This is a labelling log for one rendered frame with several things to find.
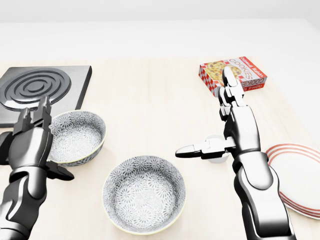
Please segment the patterned grey white bowl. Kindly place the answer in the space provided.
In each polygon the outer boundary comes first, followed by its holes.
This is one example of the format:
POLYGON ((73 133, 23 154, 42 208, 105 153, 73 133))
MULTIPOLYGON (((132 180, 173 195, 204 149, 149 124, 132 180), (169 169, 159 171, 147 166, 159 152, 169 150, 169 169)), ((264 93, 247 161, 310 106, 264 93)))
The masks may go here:
POLYGON ((169 161, 152 155, 136 156, 115 167, 102 190, 110 221, 124 232, 151 235, 171 226, 186 202, 186 185, 169 161))
POLYGON ((53 142, 48 160, 64 167, 83 165, 102 149, 106 125, 97 114, 73 110, 52 119, 53 142))

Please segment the white plate with red rings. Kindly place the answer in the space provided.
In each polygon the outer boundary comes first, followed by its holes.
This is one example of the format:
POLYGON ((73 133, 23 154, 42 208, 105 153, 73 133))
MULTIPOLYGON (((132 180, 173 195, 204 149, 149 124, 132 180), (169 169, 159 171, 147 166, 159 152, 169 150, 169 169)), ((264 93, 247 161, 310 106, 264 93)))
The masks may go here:
POLYGON ((279 195, 284 204, 320 220, 320 150, 281 143, 271 146, 266 154, 279 178, 279 195))

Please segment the flat dark stove plate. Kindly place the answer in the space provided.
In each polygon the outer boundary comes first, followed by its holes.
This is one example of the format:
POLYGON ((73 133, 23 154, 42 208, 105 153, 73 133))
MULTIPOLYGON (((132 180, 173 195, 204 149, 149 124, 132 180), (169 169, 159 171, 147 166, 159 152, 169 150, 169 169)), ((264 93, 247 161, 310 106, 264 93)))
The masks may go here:
POLYGON ((0 78, 0 128, 12 127, 21 110, 36 110, 43 96, 52 117, 79 110, 91 75, 89 65, 10 67, 0 78))

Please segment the small white ramekin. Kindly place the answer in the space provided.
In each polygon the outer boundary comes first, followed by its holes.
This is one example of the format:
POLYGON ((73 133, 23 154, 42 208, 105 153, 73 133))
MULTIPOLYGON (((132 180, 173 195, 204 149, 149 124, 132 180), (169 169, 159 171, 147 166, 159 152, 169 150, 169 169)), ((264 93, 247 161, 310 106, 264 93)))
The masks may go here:
MULTIPOLYGON (((223 135, 211 134, 211 135, 208 135, 208 136, 206 137, 205 141, 209 141, 209 140, 215 139, 215 138, 220 139, 220 140, 224 140, 224 139, 225 139, 223 135)), ((230 154, 229 154, 228 152, 226 152, 226 153, 224 153, 224 154, 222 155, 222 157, 209 158, 209 159, 207 159, 207 160, 208 160, 209 162, 211 162, 211 163, 214 163, 214 164, 220 164, 220 163, 225 162, 225 161, 228 159, 229 155, 230 155, 230 154)))

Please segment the red white cookie box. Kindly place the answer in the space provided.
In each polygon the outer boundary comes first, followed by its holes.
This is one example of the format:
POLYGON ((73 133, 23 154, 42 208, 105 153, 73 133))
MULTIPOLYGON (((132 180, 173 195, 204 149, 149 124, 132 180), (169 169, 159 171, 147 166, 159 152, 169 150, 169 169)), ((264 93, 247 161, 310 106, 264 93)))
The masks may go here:
POLYGON ((218 87, 224 85, 224 67, 231 69, 244 91, 263 88, 266 83, 267 75, 245 56, 203 63, 198 75, 215 97, 218 96, 218 87))

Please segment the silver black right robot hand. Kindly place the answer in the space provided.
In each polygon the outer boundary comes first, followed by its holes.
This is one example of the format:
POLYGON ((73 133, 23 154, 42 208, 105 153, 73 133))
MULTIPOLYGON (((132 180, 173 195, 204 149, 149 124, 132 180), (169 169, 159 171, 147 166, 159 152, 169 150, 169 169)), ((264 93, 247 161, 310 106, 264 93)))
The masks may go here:
POLYGON ((204 142, 178 149, 178 158, 214 159, 226 152, 233 157, 245 152, 260 151, 260 136, 252 109, 243 100, 244 90, 232 70, 222 71, 224 86, 218 88, 220 118, 225 121, 223 137, 210 136, 204 142))

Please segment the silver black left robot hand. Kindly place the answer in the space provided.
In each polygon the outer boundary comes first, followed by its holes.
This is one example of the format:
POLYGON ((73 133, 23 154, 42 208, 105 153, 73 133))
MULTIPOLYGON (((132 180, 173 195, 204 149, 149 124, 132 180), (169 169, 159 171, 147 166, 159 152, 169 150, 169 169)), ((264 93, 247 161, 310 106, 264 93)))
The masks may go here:
POLYGON ((13 141, 8 152, 8 163, 13 172, 27 172, 31 168, 44 170, 50 179, 71 181, 74 175, 53 161, 47 161, 53 142, 49 128, 52 122, 51 103, 48 96, 40 99, 37 109, 31 113, 24 108, 13 127, 13 141))

